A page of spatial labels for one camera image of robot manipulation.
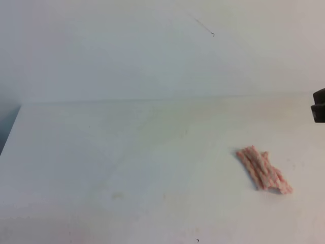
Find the stain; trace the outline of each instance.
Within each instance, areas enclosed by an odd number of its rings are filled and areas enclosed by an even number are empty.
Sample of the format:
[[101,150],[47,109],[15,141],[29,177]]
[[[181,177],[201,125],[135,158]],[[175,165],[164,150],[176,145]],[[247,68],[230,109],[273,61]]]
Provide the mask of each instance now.
[[112,194],[112,199],[113,200],[117,200],[117,199],[123,200],[124,199],[124,194],[122,192],[114,192]]
[[194,16],[190,15],[197,23],[199,23],[200,26],[202,26],[204,29],[206,29],[208,32],[212,34],[212,37],[214,37],[214,33],[210,31],[202,22],[200,22],[198,19],[196,19]]
[[186,136],[188,134],[188,129],[186,129],[185,131],[181,132],[180,137],[184,138],[184,136]]

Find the candy stick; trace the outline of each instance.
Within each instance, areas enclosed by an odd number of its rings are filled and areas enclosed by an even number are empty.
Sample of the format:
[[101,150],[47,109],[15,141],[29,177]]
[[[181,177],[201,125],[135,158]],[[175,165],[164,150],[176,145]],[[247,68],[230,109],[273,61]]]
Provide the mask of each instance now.
[[282,182],[282,187],[280,188],[280,192],[282,194],[292,193],[293,188],[289,185],[289,183],[286,181],[286,179],[283,177],[281,171],[275,167],[273,167],[274,171],[278,175],[280,181]]
[[259,176],[259,178],[262,181],[263,187],[264,188],[270,187],[272,184],[270,182],[270,179],[268,179],[267,175],[263,174],[259,164],[256,162],[256,158],[252,155],[252,151],[250,150],[250,148],[248,148],[248,147],[244,148],[243,153],[252,162],[252,165],[255,168],[257,175]]
[[264,162],[264,158],[262,157],[262,155],[256,150],[256,148],[254,146],[248,147],[247,150],[251,153],[252,157],[256,160],[256,162],[258,163],[258,165],[260,166],[262,172],[264,174],[268,174],[268,170],[265,167],[265,162]]
[[240,161],[242,162],[242,164],[245,166],[245,168],[248,171],[250,177],[254,181],[257,189],[258,190],[263,189],[263,185],[262,185],[261,179],[256,174],[256,171],[253,168],[252,163],[249,161],[249,159],[241,151],[236,152],[236,155],[240,159]]
[[263,154],[261,155],[261,157],[263,159],[264,166],[266,167],[266,169],[268,171],[268,176],[272,181],[272,185],[273,185],[273,187],[281,189],[282,188],[281,181],[280,181],[278,175],[276,174],[276,171],[273,169],[272,165],[270,164],[268,154],[266,154],[266,156],[267,157],[263,157]]

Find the black object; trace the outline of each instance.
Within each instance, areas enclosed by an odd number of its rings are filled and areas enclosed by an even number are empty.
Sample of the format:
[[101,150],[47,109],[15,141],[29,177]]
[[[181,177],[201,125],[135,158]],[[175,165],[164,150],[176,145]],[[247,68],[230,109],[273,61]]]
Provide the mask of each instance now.
[[311,106],[316,123],[325,123],[325,88],[313,94],[315,105]]

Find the white tabletop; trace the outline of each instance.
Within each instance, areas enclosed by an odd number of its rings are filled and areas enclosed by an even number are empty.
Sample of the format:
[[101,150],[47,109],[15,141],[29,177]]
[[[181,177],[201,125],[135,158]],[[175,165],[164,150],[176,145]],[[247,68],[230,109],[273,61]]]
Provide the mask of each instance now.
[[[312,96],[26,105],[0,156],[0,243],[306,244],[325,239]],[[294,188],[254,189],[234,152]]]

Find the white wall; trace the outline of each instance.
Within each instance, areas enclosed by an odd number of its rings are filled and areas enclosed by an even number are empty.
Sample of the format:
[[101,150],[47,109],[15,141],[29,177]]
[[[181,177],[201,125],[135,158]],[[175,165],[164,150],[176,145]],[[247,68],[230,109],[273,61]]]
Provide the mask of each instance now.
[[324,12],[322,0],[3,0],[0,95],[315,91],[325,86]]

